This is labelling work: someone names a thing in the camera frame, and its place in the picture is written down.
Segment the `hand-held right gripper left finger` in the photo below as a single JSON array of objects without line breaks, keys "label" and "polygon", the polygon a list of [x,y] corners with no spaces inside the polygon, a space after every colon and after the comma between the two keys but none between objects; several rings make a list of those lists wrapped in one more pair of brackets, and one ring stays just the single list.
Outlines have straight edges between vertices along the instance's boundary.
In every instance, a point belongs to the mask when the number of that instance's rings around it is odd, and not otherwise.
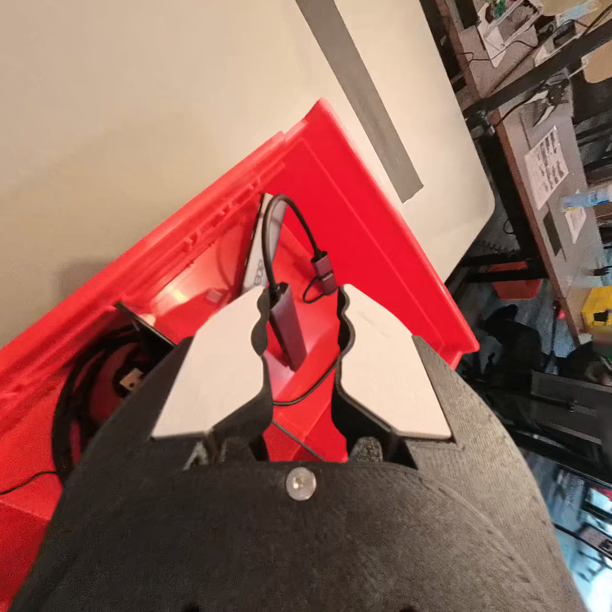
[{"label": "hand-held right gripper left finger", "polygon": [[155,440],[201,436],[257,444],[273,418],[268,289],[253,288],[218,310],[195,333],[157,422]]}]

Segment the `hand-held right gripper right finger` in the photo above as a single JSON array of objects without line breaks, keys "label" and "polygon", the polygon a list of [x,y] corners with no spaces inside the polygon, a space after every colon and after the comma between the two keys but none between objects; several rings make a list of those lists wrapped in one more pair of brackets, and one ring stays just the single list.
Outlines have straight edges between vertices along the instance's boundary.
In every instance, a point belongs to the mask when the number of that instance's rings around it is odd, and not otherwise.
[{"label": "hand-held right gripper right finger", "polygon": [[411,331],[353,285],[338,291],[339,359],[333,424],[348,445],[417,439],[447,442],[452,432]]}]

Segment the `grey usb hub with cable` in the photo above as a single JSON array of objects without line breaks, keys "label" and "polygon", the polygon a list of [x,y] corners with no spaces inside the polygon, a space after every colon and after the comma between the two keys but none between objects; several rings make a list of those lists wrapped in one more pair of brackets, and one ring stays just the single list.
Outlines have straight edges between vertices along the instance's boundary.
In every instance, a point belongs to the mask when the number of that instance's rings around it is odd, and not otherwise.
[{"label": "grey usb hub with cable", "polygon": [[279,206],[285,206],[293,211],[310,241],[313,249],[310,263],[315,273],[311,284],[319,283],[322,295],[328,296],[337,290],[338,283],[328,252],[319,248],[308,223],[295,202],[282,193],[272,196],[264,212],[261,234],[263,264],[270,302],[269,323],[283,350],[288,366],[292,371],[298,371],[306,359],[307,350],[295,308],[295,299],[290,284],[284,281],[278,282],[273,274],[271,227],[273,215]]}]

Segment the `red plastic bin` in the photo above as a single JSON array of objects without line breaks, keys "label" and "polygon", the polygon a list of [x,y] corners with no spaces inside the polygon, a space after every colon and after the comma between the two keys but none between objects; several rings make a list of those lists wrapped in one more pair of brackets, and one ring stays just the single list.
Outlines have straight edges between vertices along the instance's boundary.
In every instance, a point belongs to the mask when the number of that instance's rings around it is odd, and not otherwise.
[{"label": "red plastic bin", "polygon": [[330,106],[315,103],[1,349],[1,611],[36,558],[62,486],[52,475],[56,404],[79,356],[128,327],[127,310],[170,342],[192,336],[242,287],[259,201],[284,193],[356,286],[449,365],[474,334]]}]

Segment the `white flat device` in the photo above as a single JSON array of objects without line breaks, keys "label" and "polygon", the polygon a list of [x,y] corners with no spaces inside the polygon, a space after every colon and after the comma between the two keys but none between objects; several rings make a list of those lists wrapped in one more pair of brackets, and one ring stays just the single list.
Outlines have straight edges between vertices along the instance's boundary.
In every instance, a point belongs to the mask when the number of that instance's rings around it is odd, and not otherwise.
[{"label": "white flat device", "polygon": [[[262,234],[264,215],[272,198],[273,196],[271,194],[264,193],[259,203],[255,225],[251,234],[250,248],[247,254],[244,273],[242,276],[241,295],[249,292],[254,287],[264,288],[268,285],[263,257]],[[271,224],[269,228],[269,246],[272,257],[275,256],[275,252],[279,244],[286,209],[286,204],[278,204],[271,217]]]}]

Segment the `small red bin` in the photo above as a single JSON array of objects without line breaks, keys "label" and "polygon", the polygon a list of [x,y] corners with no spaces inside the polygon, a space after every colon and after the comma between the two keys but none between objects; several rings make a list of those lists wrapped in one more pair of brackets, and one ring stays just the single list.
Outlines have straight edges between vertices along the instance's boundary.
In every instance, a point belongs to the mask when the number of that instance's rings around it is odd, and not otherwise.
[{"label": "small red bin", "polygon": [[[488,267],[488,272],[520,271],[527,269],[526,262],[512,262],[493,264]],[[495,281],[493,289],[502,301],[521,301],[534,298],[541,286],[542,279]]]}]

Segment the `brown workbench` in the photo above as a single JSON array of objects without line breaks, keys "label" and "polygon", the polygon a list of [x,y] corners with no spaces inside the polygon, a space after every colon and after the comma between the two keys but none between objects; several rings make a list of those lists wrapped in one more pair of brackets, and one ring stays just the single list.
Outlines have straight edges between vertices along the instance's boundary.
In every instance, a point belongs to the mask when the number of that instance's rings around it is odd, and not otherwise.
[{"label": "brown workbench", "polygon": [[[552,128],[556,128],[568,174],[538,208],[525,157]],[[604,266],[605,252],[594,211],[586,210],[574,239],[562,209],[563,196],[587,190],[567,105],[536,127],[532,111],[514,111],[480,147],[529,270],[548,279],[570,333],[576,341],[584,340],[582,308],[590,290],[603,283],[593,272]]]}]

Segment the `yellow box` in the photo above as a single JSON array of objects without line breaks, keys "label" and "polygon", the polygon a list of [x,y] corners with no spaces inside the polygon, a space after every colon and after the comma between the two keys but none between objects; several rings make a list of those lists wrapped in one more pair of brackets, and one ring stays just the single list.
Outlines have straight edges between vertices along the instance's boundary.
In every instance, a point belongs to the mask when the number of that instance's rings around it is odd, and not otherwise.
[{"label": "yellow box", "polygon": [[586,333],[592,333],[594,327],[611,326],[611,285],[592,288],[581,312]]}]

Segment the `printed paper sheet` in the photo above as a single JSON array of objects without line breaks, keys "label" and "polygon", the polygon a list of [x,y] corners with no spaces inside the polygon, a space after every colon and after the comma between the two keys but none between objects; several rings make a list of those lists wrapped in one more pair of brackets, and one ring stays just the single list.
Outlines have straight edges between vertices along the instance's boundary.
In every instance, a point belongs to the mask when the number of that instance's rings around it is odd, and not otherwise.
[{"label": "printed paper sheet", "polygon": [[524,160],[535,208],[541,210],[569,173],[556,126],[540,138]]}]

